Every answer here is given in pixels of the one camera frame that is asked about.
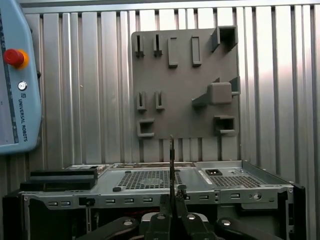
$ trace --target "rectangular holder slot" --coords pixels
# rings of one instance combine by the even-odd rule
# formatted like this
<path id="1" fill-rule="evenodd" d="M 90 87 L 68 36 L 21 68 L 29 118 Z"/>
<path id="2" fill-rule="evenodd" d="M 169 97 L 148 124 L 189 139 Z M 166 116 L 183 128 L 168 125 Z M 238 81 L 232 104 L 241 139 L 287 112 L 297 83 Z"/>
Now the rectangular holder slot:
<path id="1" fill-rule="evenodd" d="M 139 92 L 138 95 L 136 96 L 136 109 L 141 113 L 147 110 L 146 98 L 147 98 L 147 94 L 144 91 Z"/>
<path id="2" fill-rule="evenodd" d="M 158 92 L 156 91 L 155 94 L 154 94 L 154 97 L 155 97 L 155 109 L 157 111 L 162 111 L 165 109 L 165 106 L 164 106 L 164 94 L 162 91 Z"/>
<path id="3" fill-rule="evenodd" d="M 145 56 L 144 53 L 144 37 L 141 35 L 137 35 L 134 41 L 134 53 L 137 58 L 143 58 Z"/>
<path id="4" fill-rule="evenodd" d="M 192 48 L 192 66 L 199 67 L 202 64 L 199 36 L 192 36 L 191 48 Z"/>
<path id="5" fill-rule="evenodd" d="M 159 34 L 156 34 L 153 38 L 153 54 L 155 57 L 160 57 L 162 53 L 162 39 Z"/>
<path id="6" fill-rule="evenodd" d="M 168 39 L 168 66 L 170 69 L 178 67 L 178 41 L 176 37 L 170 37 Z"/>

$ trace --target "rectangular cutout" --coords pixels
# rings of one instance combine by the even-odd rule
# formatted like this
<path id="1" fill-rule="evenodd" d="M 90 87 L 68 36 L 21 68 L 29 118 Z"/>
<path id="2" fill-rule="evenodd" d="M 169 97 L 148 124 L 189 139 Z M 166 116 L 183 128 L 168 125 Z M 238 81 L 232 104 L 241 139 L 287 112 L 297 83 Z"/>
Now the rectangular cutout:
<path id="1" fill-rule="evenodd" d="M 152 203 L 152 197 L 145 197 L 144 199 L 143 199 L 143 202 L 144 203 Z"/>
<path id="2" fill-rule="evenodd" d="M 192 46 L 192 66 L 199 67 L 202 64 L 202 61 L 201 61 L 200 39 L 198 36 L 192 36 L 191 46 Z"/>
<path id="3" fill-rule="evenodd" d="M 115 200 L 115 199 L 106 199 L 106 200 L 105 200 L 105 203 L 106 203 L 106 204 L 115 204 L 115 203 L 116 203 L 116 200 Z"/>
<path id="4" fill-rule="evenodd" d="M 124 200 L 124 203 L 125 204 L 133 204 L 135 202 L 135 200 L 133 199 L 133 198 L 126 198 L 125 200 Z"/>
<path id="5" fill-rule="evenodd" d="M 231 194 L 231 199 L 240 199 L 240 193 Z"/>
<path id="6" fill-rule="evenodd" d="M 203 195 L 203 196 L 199 196 L 200 200 L 208 200 L 209 196 L 208 195 Z"/>
<path id="7" fill-rule="evenodd" d="M 169 68 L 178 67 L 178 41 L 176 37 L 168 39 L 168 66 Z"/>

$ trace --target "square bracket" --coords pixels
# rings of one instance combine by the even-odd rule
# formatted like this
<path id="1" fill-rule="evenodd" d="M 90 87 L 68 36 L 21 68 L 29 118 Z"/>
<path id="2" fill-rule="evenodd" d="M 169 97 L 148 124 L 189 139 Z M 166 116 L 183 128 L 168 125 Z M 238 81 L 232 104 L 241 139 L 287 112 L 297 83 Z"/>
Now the square bracket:
<path id="1" fill-rule="evenodd" d="M 234 136 L 236 133 L 235 117 L 234 116 L 214 116 L 213 129 L 215 135 Z"/>
<path id="2" fill-rule="evenodd" d="M 230 52 L 238 44 L 238 33 L 236 26 L 217 26 L 211 36 L 212 49 L 214 52 L 221 43 Z"/>
<path id="3" fill-rule="evenodd" d="M 152 138 L 155 136 L 155 120 L 150 119 L 141 119 L 136 124 L 136 131 L 139 138 Z"/>

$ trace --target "universal robots logo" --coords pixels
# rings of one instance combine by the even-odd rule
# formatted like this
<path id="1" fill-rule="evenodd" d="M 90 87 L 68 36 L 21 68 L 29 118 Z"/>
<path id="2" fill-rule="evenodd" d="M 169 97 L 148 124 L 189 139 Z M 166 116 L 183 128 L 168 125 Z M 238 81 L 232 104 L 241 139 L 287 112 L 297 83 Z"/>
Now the universal robots logo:
<path id="1" fill-rule="evenodd" d="M 26 116 L 25 116 L 25 110 L 24 110 L 24 102 L 23 102 L 22 98 L 19 99 L 20 121 L 21 121 L 21 127 L 22 127 L 23 141 L 28 142 L 26 118 L 25 118 Z"/>

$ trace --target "3d-printed holder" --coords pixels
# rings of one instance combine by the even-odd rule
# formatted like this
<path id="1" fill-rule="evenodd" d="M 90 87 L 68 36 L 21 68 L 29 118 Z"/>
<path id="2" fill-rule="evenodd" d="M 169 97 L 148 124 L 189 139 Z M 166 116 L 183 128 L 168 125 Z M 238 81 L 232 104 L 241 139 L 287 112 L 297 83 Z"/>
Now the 3d-printed holder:
<path id="1" fill-rule="evenodd" d="M 217 135 L 215 116 L 232 116 L 232 134 L 238 133 L 235 26 L 135 32 L 131 38 L 140 138 L 212 137 Z M 223 129 L 219 134 L 226 135 Z"/>

